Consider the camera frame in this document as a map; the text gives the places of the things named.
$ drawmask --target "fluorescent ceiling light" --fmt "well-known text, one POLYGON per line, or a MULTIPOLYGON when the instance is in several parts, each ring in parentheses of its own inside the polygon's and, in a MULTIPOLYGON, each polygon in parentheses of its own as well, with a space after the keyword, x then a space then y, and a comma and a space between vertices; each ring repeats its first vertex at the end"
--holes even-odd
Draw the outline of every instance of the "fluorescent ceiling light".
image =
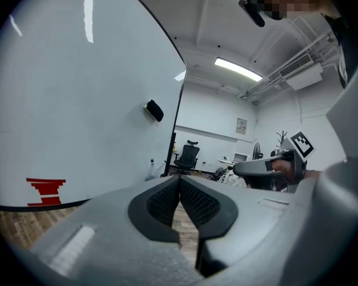
POLYGON ((249 71, 246 68, 238 66, 237 64, 231 63, 230 61, 222 60, 221 58, 216 59, 215 65, 238 72, 246 77, 249 77, 250 79, 253 79, 256 82, 262 79, 260 75, 257 75, 256 73, 253 73, 252 71, 249 71))

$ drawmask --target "white ceiling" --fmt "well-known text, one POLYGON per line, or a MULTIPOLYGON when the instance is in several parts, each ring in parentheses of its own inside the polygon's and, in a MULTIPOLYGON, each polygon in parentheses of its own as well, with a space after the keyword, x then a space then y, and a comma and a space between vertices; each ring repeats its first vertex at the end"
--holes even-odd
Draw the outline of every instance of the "white ceiling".
POLYGON ((257 83, 215 66, 217 57, 265 77, 329 30, 320 14, 281 21, 263 16, 266 25, 258 27, 240 8, 239 0, 142 1, 158 18, 183 56, 189 69, 186 83, 236 95, 257 83))

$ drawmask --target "office chair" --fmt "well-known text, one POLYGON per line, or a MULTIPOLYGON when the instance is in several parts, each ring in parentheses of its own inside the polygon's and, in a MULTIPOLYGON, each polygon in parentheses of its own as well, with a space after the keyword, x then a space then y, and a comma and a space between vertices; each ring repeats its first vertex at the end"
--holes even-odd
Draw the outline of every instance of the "office chair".
POLYGON ((180 159, 178 160, 178 155, 177 153, 175 153, 175 161, 174 163, 180 167, 180 169, 183 171, 183 174, 185 174, 185 171, 190 170, 190 169, 194 169, 196 166, 196 162, 197 162, 197 158, 196 155, 198 154, 200 148, 199 147, 194 147, 194 145, 197 145, 198 142, 192 142, 190 140, 187 140, 188 144, 191 145, 185 145, 183 146, 183 153, 180 157, 180 159))

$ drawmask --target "wall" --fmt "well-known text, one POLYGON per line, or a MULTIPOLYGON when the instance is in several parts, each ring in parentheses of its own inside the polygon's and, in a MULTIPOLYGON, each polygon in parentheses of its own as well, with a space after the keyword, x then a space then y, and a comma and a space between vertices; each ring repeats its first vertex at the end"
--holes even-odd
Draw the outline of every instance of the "wall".
POLYGON ((231 94, 185 83, 177 125, 252 142, 256 115, 250 103, 231 94), (245 135, 236 133, 237 118, 248 121, 245 135))
MULTIPOLYGON (((205 172, 214 172, 218 167, 225 167, 217 159, 222 156, 229 157, 233 160, 234 151, 237 140, 226 136, 218 136, 209 132, 202 132, 196 129, 175 127, 177 151, 181 155, 183 145, 187 144, 187 140, 198 142, 197 147, 200 148, 197 154, 197 164, 195 169, 205 172)), ((171 165, 174 165, 175 155, 172 155, 171 165)))
POLYGON ((325 116, 343 89, 333 68, 326 69, 322 76, 321 82, 299 91, 289 89, 257 107, 254 137, 264 157, 279 145, 276 132, 284 130, 291 135, 301 130, 316 147, 308 169, 323 170, 345 159, 342 145, 325 116))
MULTIPOLYGON (((251 154, 256 121, 250 103, 237 100, 230 94, 217 94, 214 89, 187 83, 175 127, 177 153, 182 153, 187 140, 199 142, 196 169, 214 172, 218 167, 225 167, 217 160, 222 156, 233 160, 235 151, 251 154), (236 133, 237 118, 248 121, 245 135, 236 133)), ((174 165, 174 160, 173 155, 171 165, 174 165)))

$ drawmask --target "wooden floor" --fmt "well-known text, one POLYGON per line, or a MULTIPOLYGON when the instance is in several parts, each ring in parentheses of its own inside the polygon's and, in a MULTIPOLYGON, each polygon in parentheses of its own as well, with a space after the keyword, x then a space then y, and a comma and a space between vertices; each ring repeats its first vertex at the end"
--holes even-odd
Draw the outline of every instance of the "wooden floor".
MULTIPOLYGON (((170 176, 175 176, 175 175, 182 175, 182 174, 181 174, 180 169, 177 169, 175 167, 170 167, 169 168, 169 175, 170 176)), ((209 174, 202 173, 202 172, 195 172, 194 170, 190 171, 190 175, 191 176, 197 176, 197 177, 200 177, 200 178, 205 178, 205 179, 208 179, 208 177, 209 177, 209 174)))
MULTIPOLYGON (((44 212, 0 211, 0 233, 7 241, 30 249, 32 244, 50 227, 63 220, 76 209, 77 207, 44 212)), ((172 228, 179 232, 181 252, 194 265, 198 231, 181 203, 179 203, 175 211, 172 228)))

